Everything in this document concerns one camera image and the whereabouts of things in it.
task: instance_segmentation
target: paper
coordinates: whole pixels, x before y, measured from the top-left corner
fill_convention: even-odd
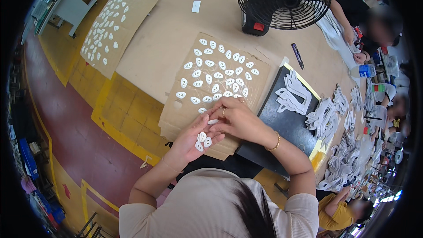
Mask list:
[[[194,2],[193,2],[193,10],[191,12],[198,13],[198,11],[200,11],[200,4],[201,4],[201,1],[194,0]]]

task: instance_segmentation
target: gold bracelet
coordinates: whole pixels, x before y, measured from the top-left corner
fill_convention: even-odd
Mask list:
[[[275,131],[275,132],[276,132],[276,135],[278,135],[278,144],[273,149],[269,149],[269,148],[265,147],[265,149],[268,150],[269,152],[275,151],[276,148],[278,148],[279,147],[279,144],[280,144],[280,135],[279,135],[279,133],[277,131]]]
[[[176,171],[175,169],[173,169],[170,165],[168,165],[166,162],[165,162],[165,156],[163,156],[162,158],[161,158],[161,160],[163,161],[163,163],[167,166],[167,167],[169,167],[170,169],[172,169],[173,171],[175,171],[176,173],[179,173],[179,174],[182,174],[184,171],[182,170],[181,172],[179,172],[179,171]]]

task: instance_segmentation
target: white t-shirt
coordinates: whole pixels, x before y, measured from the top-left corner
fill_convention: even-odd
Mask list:
[[[158,209],[148,204],[126,204],[119,209],[120,238],[247,237],[234,203],[236,180],[244,182],[261,204],[262,186],[254,179],[239,179],[225,170],[203,168],[184,176]],[[279,238],[315,237],[319,228],[316,197],[293,195],[283,210],[265,195]]]

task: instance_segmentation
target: black hair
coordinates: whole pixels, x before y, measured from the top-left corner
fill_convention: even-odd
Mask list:
[[[276,238],[275,226],[263,188],[262,210],[250,188],[242,181],[237,182],[239,188],[234,189],[233,193],[239,198],[239,204],[234,205],[248,230],[248,238]]]
[[[362,224],[363,222],[370,219],[370,215],[373,212],[373,202],[366,201],[366,207],[364,208],[363,217],[361,219],[357,219],[357,223]]]

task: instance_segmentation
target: woman's hand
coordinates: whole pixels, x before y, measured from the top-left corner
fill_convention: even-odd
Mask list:
[[[209,114],[212,109],[199,115],[192,124],[181,130],[172,148],[167,152],[165,160],[169,165],[177,171],[182,171],[189,162],[194,161],[202,156],[209,148],[204,147],[204,151],[200,152],[195,148],[197,135],[204,131],[207,136],[211,137],[212,145],[220,142],[225,138],[225,134],[214,131],[210,132],[211,125],[208,125]]]
[[[220,98],[214,104],[210,119],[220,119],[222,122],[219,121],[221,123],[213,125],[210,131],[228,133],[270,149],[275,147],[278,143],[276,133],[264,124],[242,101],[245,101],[242,97]]]

